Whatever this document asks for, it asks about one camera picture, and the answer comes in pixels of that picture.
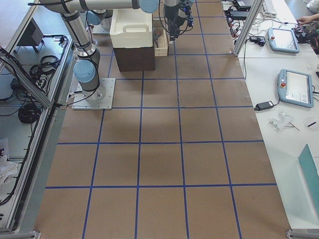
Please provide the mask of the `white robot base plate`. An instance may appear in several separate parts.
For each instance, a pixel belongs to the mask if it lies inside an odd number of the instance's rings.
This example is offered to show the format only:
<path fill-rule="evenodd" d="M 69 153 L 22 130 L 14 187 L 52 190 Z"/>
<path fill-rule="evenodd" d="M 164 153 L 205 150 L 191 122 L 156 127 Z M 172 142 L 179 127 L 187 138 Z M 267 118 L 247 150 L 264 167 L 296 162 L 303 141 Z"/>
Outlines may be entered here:
<path fill-rule="evenodd" d="M 82 92 L 82 87 L 78 83 L 77 90 L 80 93 L 75 95 L 72 104 L 74 110 L 111 110 L 113 105 L 114 90 L 115 90 L 115 78 L 100 78 L 100 86 L 96 92 L 89 96 L 91 93 Z"/>

